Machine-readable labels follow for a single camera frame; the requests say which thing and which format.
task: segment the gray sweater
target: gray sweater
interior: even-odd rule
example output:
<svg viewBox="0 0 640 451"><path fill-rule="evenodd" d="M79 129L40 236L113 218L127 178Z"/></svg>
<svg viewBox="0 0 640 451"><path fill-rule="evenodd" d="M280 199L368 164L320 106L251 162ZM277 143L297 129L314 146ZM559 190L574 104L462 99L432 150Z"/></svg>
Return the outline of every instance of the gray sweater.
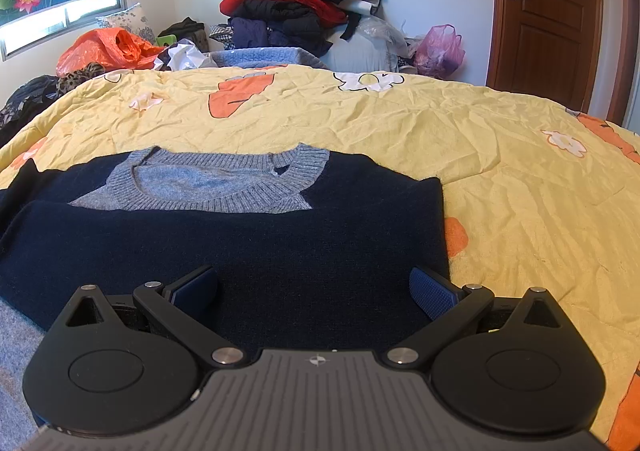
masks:
<svg viewBox="0 0 640 451"><path fill-rule="evenodd" d="M280 154L132 152L106 184L71 202L100 210L284 213L311 209L300 192L324 170L329 151L299 144Z"/></svg>

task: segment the wooden door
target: wooden door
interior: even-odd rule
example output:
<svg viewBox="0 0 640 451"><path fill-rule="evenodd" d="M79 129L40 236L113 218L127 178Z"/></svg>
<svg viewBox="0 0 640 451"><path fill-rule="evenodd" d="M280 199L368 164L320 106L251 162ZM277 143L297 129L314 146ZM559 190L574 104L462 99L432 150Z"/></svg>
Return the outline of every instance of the wooden door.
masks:
<svg viewBox="0 0 640 451"><path fill-rule="evenodd" d="M586 112L600 51L602 0L496 0L487 84Z"/></svg>

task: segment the door frame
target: door frame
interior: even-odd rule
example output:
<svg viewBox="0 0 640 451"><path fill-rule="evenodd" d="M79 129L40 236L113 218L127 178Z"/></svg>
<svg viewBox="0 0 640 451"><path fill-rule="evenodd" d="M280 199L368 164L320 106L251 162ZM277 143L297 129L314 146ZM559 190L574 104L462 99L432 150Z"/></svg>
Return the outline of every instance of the door frame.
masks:
<svg viewBox="0 0 640 451"><path fill-rule="evenodd" d="M622 0L622 35L618 69L613 85L607 121L622 126L636 75L638 28L640 26L640 0Z"/></svg>
<svg viewBox="0 0 640 451"><path fill-rule="evenodd" d="M491 52L489 54L489 66L486 74L486 85L495 87L495 80L498 75L498 66L500 63L500 48L502 47L502 29L504 21L504 5L505 0L494 0L494 28L491 38ZM591 49L591 65L587 78L587 87L582 100L580 110L587 112L591 103L591 94L593 92L593 83L596 78L596 70L598 68L598 54L600 53L600 38L602 34L602 0L596 0L596 31L593 35L593 46Z"/></svg>

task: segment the pillow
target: pillow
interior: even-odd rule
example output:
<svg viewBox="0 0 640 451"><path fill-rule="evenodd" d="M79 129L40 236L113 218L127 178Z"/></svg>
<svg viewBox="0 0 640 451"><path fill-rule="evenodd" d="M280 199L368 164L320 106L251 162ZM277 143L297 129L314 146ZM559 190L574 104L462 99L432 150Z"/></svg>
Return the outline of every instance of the pillow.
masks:
<svg viewBox="0 0 640 451"><path fill-rule="evenodd" d="M384 72L398 71L398 56L389 52L382 38L370 38L357 30L349 41L340 36L346 25L335 27L327 41L333 43L329 52L320 58L333 72Z"/></svg>
<svg viewBox="0 0 640 451"><path fill-rule="evenodd" d="M98 27L121 27L131 34L147 40L152 45L156 44L156 35L146 21L145 11L140 4L135 4L124 11L96 18Z"/></svg>

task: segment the orange plastic bag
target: orange plastic bag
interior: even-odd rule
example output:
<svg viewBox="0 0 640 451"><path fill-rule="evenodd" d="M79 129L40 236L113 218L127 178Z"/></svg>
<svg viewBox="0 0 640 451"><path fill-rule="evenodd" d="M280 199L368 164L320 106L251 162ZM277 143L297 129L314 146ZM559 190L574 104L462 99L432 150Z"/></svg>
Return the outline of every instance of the orange plastic bag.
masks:
<svg viewBox="0 0 640 451"><path fill-rule="evenodd" d="M153 68L164 47L151 45L123 28L96 28L86 32L58 59L59 77L84 68L92 61L107 71L119 68Z"/></svg>

